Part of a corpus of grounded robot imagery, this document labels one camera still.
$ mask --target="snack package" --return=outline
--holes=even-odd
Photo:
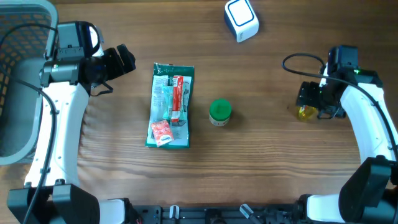
[[[157,147],[163,146],[164,144],[174,140],[170,125],[166,120],[154,122],[150,124],[150,128],[154,133]]]
[[[190,98],[192,97],[194,74],[195,69],[192,66],[162,65],[158,63],[154,64],[154,72],[152,76],[152,96],[150,100],[150,116],[145,146],[157,147],[157,141],[151,124],[165,119],[169,123],[174,140],[170,141],[168,144],[162,145],[161,148],[189,148],[190,133],[188,108],[190,104]],[[179,94],[176,95],[177,98],[178,95],[180,95],[180,98],[178,98],[180,101],[180,106],[177,104],[176,107],[173,107],[174,77],[180,77],[180,83],[182,84],[180,85],[179,90],[177,90],[177,93]],[[172,118],[173,111],[179,111],[179,117],[178,113],[176,113],[177,115]]]

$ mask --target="red label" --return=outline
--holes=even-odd
[[[172,107],[172,122],[177,122],[180,119],[180,110],[182,102],[182,76],[173,77],[173,107]]]

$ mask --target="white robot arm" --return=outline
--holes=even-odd
[[[125,45],[118,46],[120,55],[114,48],[104,51],[101,32],[93,24],[66,22],[59,24],[57,30],[56,53],[40,72],[42,91],[55,105],[56,113],[49,165],[43,170],[52,132],[53,109],[43,98],[32,166],[24,188],[11,190],[7,204],[21,223],[58,223],[60,220],[66,223],[97,223],[100,220],[101,223],[129,223],[129,218],[137,215],[130,211],[127,198],[99,202],[78,187],[77,155],[81,122],[91,88],[103,84],[109,90],[99,94],[111,93],[113,89],[105,82],[134,70],[135,58]],[[45,179],[39,186],[43,173],[46,173]],[[49,195],[53,196],[50,203],[47,202]],[[26,219],[30,205],[33,209]]]
[[[359,83],[359,86],[379,102],[389,121],[394,138],[398,139],[394,123],[384,102],[383,89],[375,84],[368,83]],[[386,126],[369,98],[352,86],[347,86],[340,101],[353,125],[361,164],[368,157],[376,157],[378,155],[384,156],[389,161],[395,161]],[[344,223],[339,210],[339,194],[310,196],[307,202],[307,215],[311,220],[315,221]]]

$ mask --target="green package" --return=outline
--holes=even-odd
[[[152,75],[152,96],[150,101],[150,118],[145,146],[156,147],[156,142],[150,125],[166,119],[173,133],[174,140],[161,146],[164,149],[187,149],[190,147],[188,111],[192,97],[195,68],[193,66],[164,65],[155,63]],[[183,76],[182,108],[178,122],[170,122],[168,109],[173,77]]]

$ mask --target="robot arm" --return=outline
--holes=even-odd
[[[375,72],[361,70],[356,58],[358,54],[354,47],[340,46],[332,49],[323,75],[351,81],[356,79],[358,86],[379,103],[393,137],[397,140],[397,131],[384,102],[381,81]],[[396,155],[392,150],[386,124],[364,93],[352,86],[341,86],[333,82],[331,86],[328,85],[325,79],[321,81],[318,92],[324,94],[313,96],[318,101],[313,106],[328,114],[338,114],[336,111],[339,111],[341,117],[348,115],[358,142],[361,166],[343,186],[340,194],[309,196],[307,217],[319,222],[395,223],[397,193],[395,190],[387,190],[386,185],[389,181],[397,184]],[[301,91],[300,94],[302,93],[311,97],[308,92]]]
[[[59,24],[58,47],[44,64],[40,82],[56,107],[56,128],[49,168],[40,188],[30,222],[53,223],[128,223],[136,214],[128,199],[99,202],[80,189],[77,174],[77,155],[80,128],[88,104],[91,88],[104,84],[135,69],[135,58],[125,45],[118,46],[119,54],[111,48],[103,50],[101,32],[87,22]],[[7,204],[22,223],[29,203],[37,191],[43,173],[44,160],[52,129],[52,115],[48,101],[42,103],[42,120],[35,157],[23,189],[11,190]]]

